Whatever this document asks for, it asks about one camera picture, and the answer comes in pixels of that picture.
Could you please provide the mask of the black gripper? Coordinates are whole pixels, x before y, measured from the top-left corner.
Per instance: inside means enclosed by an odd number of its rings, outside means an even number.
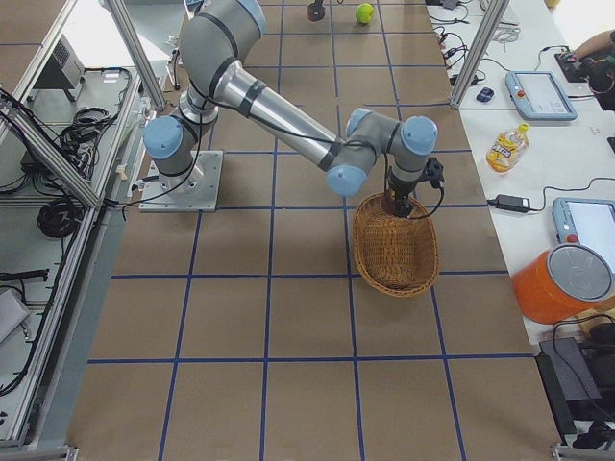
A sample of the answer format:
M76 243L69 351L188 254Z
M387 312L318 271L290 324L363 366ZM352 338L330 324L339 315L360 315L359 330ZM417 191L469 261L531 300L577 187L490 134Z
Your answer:
M414 192L418 184L417 180L405 181L399 179L395 174L387 177L386 204L390 214L397 214L400 218L408 218L411 213L410 195Z

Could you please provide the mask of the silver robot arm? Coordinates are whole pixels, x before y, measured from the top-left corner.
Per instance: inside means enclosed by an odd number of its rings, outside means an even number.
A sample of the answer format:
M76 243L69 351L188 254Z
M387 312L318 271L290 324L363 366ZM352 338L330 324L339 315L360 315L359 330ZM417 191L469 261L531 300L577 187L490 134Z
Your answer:
M443 187L444 167L431 154L437 139L431 119L398 121L355 109L345 137L337 136L244 69L264 31L257 1L205 1L194 9L179 43L189 87L171 114L150 122L143 132L161 180L189 180L196 166L193 147L216 122L219 109L231 109L326 172L328 187L342 197L358 193L382 155L393 157L383 197L388 213L410 216L410 196L420 182Z

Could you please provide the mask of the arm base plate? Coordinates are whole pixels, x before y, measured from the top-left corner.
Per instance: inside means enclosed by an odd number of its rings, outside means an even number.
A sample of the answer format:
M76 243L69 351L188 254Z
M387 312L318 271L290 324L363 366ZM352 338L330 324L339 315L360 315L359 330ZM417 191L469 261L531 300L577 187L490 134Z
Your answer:
M179 176L167 176L159 171L154 159L150 175L137 204L143 212L214 212L217 200L224 153L222 151L192 151L196 160L192 169Z

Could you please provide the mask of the person hand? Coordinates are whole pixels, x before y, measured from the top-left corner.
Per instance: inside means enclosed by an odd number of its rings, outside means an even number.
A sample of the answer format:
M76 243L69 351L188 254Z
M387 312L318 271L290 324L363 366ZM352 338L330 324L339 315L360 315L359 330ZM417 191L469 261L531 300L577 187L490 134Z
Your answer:
M601 52L614 45L614 31L604 31L585 40L573 51L577 61L581 61L592 54Z

